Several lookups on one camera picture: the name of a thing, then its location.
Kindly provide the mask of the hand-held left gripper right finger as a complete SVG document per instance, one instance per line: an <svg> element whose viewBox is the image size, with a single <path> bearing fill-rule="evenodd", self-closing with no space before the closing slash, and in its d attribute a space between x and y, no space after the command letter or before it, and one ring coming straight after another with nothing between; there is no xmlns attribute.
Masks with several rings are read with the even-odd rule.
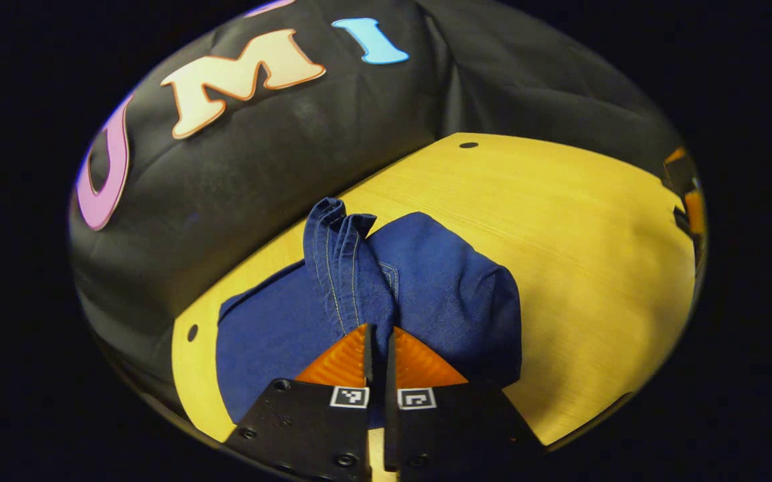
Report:
<svg viewBox="0 0 772 482"><path fill-rule="evenodd" d="M396 327L384 392L384 469L398 478L517 478L548 449L501 388L470 382Z"/></svg>

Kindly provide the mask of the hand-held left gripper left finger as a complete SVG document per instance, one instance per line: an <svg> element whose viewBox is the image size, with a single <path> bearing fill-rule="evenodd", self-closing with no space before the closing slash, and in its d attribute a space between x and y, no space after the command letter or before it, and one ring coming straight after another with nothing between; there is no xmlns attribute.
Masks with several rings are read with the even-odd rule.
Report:
<svg viewBox="0 0 772 482"><path fill-rule="evenodd" d="M356 327L296 378L275 378L223 447L288 480L368 480L373 339Z"/></svg>

